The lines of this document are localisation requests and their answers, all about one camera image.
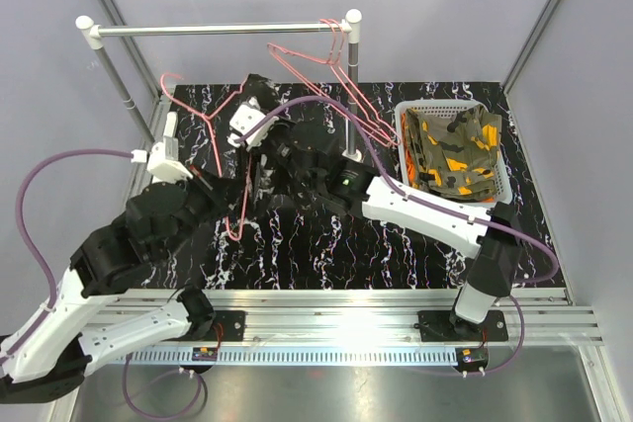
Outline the pink hanger with orange trousers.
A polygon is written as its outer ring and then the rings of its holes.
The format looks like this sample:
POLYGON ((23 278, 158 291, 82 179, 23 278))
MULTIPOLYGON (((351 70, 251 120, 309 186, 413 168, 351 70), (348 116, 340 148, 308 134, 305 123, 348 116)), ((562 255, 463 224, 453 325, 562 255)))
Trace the pink hanger with orange trousers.
MULTIPOLYGON (((332 43, 332 36, 331 36, 331 33, 330 33, 330 32, 328 32, 327 30, 325 30, 325 32, 326 32, 326 33, 327 33, 327 35, 329 36, 329 45, 328 45, 328 48, 327 48, 327 50, 326 50, 326 53, 324 53, 324 54, 313 54, 313 53, 309 53, 309 52, 307 52, 307 51, 301 51, 301 50, 297 50, 297 49, 292 49, 292 50, 294 50, 294 51, 299 51, 299 52, 302 52, 302 53, 305 53, 305 54, 308 54, 308 55, 311 55, 311 56, 316 56, 316 57, 327 57, 327 54, 329 53, 330 46, 331 46, 331 43, 332 43)), ((311 63, 311 62, 309 62, 309 61, 302 60, 302 59, 295 58, 295 57, 288 57, 288 60, 291 62, 291 64, 292 64, 295 68, 297 68, 300 72, 302 72, 302 73, 303 73, 305 76, 307 76, 308 78, 309 78, 309 76, 308 76, 307 74, 305 74, 305 73, 304 73, 304 72, 303 72, 300 68, 298 68, 298 67, 295 65, 295 63, 296 63, 296 61, 297 61, 297 60, 298 60, 298 61, 305 62, 305 63, 309 63, 310 65, 313 65, 313 66, 318 66, 318 67, 319 67, 320 69, 322 69, 323 71, 327 71, 327 72, 330 74, 330 78, 334 80, 334 84, 335 84, 335 85, 339 88, 339 92, 342 94, 341 99, 343 100, 343 102, 344 102, 345 106, 347 107, 347 109, 348 109, 348 110, 349 110, 349 111, 350 111, 350 112, 351 112, 351 113, 352 113, 352 114, 353 114, 353 115, 354 115, 354 116, 358 119, 358 121, 359 121, 359 118, 360 118, 360 116, 361 116, 361 113, 360 113, 360 110, 358 109, 357 105, 355 104, 354 100, 352 99, 352 94, 351 94, 351 93, 346 93, 346 92, 343 90, 343 87, 342 87, 342 86, 338 83, 338 81, 335 79, 335 77, 333 76, 333 74, 330 72, 330 70, 329 70, 326 66, 317 65, 317 64, 311 63)), ((348 73, 348 72, 347 72, 347 47, 346 47, 346 46, 343 48, 343 52, 342 52, 342 56, 341 56, 341 65, 342 65, 342 67, 343 67, 343 70, 344 70, 346 73, 348 73)), ((327 97, 329 97, 329 96, 330 96, 330 93, 329 93, 329 92, 326 92, 322 86, 319 86, 319 85, 317 85, 317 86, 321 89, 321 91, 322 91, 322 92, 324 92, 324 93, 326 93, 326 94, 327 94, 327 97)))

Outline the pink hanger with camouflage trousers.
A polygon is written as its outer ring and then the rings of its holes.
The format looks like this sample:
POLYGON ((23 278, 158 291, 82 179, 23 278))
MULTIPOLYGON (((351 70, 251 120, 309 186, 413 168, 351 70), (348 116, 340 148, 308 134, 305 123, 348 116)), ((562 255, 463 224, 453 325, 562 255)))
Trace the pink hanger with camouflage trousers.
POLYGON ((371 101, 361 92, 357 81, 353 80, 351 74, 346 73, 341 65, 343 48, 346 45, 352 46, 351 41, 359 39, 360 23, 349 23, 347 20, 320 19, 318 25, 326 27, 326 30, 332 36, 332 43, 327 57, 311 56, 271 42, 267 44, 269 54, 303 83, 310 92, 321 97, 327 97, 327 94, 322 92, 314 82, 295 68, 288 60, 288 57, 295 57, 317 65, 326 66, 343 87, 343 90, 352 94, 352 99, 361 113, 359 122, 364 131, 383 146, 394 147, 399 145, 400 139, 396 130, 381 118, 371 101))

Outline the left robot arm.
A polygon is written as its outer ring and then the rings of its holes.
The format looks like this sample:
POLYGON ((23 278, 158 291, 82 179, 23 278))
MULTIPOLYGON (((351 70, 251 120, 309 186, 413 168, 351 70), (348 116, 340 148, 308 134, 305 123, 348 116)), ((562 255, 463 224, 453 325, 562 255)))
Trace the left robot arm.
POLYGON ((233 211, 242 186, 206 171, 155 183, 129 199, 111 224, 93 231, 70 258, 51 310, 1 342, 1 401, 52 402, 128 353, 166 340, 203 340, 219 332, 216 312, 200 289, 183 290, 163 306, 100 329, 87 323, 167 262, 204 224, 233 211))

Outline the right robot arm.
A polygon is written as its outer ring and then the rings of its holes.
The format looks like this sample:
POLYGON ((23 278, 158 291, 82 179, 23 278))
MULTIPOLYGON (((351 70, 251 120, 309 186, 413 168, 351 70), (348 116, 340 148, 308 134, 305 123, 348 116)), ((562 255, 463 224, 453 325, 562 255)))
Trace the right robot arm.
POLYGON ((264 156, 289 180, 297 198, 311 198, 336 214, 386 221, 449 245, 472 264, 451 309, 420 321, 434 341, 494 338, 493 306, 508 297, 522 254, 508 205, 459 205, 418 191, 326 145, 317 128, 252 112, 232 118, 230 143, 264 156))

